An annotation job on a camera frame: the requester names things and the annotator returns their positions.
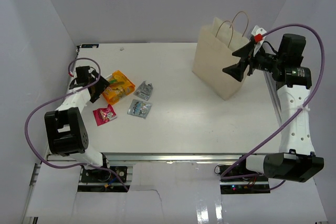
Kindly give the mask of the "orange snack bag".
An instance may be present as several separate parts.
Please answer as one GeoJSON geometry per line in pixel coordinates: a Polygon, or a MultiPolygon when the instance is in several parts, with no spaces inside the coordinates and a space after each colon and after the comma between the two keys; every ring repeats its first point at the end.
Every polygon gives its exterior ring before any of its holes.
{"type": "Polygon", "coordinates": [[[110,105],[116,104],[122,98],[135,91],[135,84],[120,70],[107,76],[106,80],[109,82],[109,85],[103,91],[102,95],[110,105]]]}

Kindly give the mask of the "pink snack packet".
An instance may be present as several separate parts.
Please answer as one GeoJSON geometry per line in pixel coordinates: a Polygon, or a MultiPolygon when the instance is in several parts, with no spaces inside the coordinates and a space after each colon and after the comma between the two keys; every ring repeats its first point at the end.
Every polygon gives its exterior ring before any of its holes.
{"type": "Polygon", "coordinates": [[[94,110],[93,115],[97,126],[101,126],[117,118],[117,115],[110,104],[106,108],[94,110]]]}

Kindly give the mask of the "beige paper bag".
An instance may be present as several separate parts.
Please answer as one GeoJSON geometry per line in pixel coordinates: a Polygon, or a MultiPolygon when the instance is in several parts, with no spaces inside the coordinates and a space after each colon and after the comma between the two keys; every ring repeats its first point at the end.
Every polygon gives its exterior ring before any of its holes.
{"type": "Polygon", "coordinates": [[[215,17],[211,25],[201,27],[192,68],[223,100],[230,99],[244,83],[223,72],[240,60],[232,53],[249,42],[244,32],[235,30],[233,22],[215,17]]]}

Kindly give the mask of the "blue silver snack packet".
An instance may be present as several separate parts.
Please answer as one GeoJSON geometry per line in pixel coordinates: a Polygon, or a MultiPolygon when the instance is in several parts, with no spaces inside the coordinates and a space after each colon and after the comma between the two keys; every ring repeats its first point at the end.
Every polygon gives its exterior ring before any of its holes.
{"type": "Polygon", "coordinates": [[[138,116],[140,118],[146,119],[151,107],[152,103],[150,102],[133,99],[128,109],[128,115],[138,116]]]}

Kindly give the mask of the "silver foil snack packet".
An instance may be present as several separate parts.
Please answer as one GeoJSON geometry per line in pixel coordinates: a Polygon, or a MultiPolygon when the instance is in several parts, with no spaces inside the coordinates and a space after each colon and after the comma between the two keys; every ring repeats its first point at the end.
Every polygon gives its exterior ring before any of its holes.
{"type": "Polygon", "coordinates": [[[143,81],[138,88],[135,90],[134,95],[138,98],[148,101],[152,95],[153,85],[151,83],[146,83],[143,81]]]}

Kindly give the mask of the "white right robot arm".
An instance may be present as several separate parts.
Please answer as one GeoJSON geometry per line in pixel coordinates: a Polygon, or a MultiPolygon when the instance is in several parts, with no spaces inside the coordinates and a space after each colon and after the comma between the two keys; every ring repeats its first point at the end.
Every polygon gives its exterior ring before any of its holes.
{"type": "Polygon", "coordinates": [[[234,79],[242,81],[244,71],[271,73],[280,102],[281,135],[279,151],[267,155],[251,154],[238,164],[238,177],[247,182],[255,175],[304,183],[321,171],[324,159],[317,157],[309,129],[308,99],[312,95],[309,68],[301,66],[304,36],[284,34],[279,49],[268,54],[262,48],[261,34],[251,37],[248,44],[233,52],[240,61],[223,69],[234,79]]]}

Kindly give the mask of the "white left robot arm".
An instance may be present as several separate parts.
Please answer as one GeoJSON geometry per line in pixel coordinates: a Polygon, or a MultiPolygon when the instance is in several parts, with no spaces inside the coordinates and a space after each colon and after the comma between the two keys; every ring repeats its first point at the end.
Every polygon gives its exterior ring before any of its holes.
{"type": "Polygon", "coordinates": [[[55,110],[44,116],[48,145],[52,154],[70,157],[93,168],[93,176],[101,182],[110,178],[106,156],[89,144],[89,136],[81,113],[88,103],[95,103],[109,83],[90,66],[76,68],[69,85],[69,96],[55,110]]]}

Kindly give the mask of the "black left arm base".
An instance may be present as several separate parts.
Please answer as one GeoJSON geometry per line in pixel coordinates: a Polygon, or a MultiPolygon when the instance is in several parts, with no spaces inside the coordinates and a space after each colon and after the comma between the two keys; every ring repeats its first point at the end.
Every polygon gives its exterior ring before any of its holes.
{"type": "MultiPolygon", "coordinates": [[[[111,166],[110,169],[114,171],[124,183],[127,181],[128,168],[126,166],[111,166]]],[[[108,183],[114,179],[115,175],[107,171],[83,168],[80,181],[82,183],[108,183]]]]}

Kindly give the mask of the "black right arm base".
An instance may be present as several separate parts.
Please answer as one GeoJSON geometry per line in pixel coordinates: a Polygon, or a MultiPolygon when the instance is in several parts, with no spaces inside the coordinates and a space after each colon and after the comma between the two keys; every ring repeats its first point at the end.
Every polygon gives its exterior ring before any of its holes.
{"type": "MultiPolygon", "coordinates": [[[[214,168],[214,173],[220,176],[229,165],[218,164],[214,168]]],[[[243,168],[234,168],[225,176],[243,176],[253,174],[243,168]]],[[[220,192],[222,195],[246,195],[246,194],[269,194],[269,180],[265,176],[257,175],[255,177],[239,177],[233,179],[220,179],[220,192]]]]}

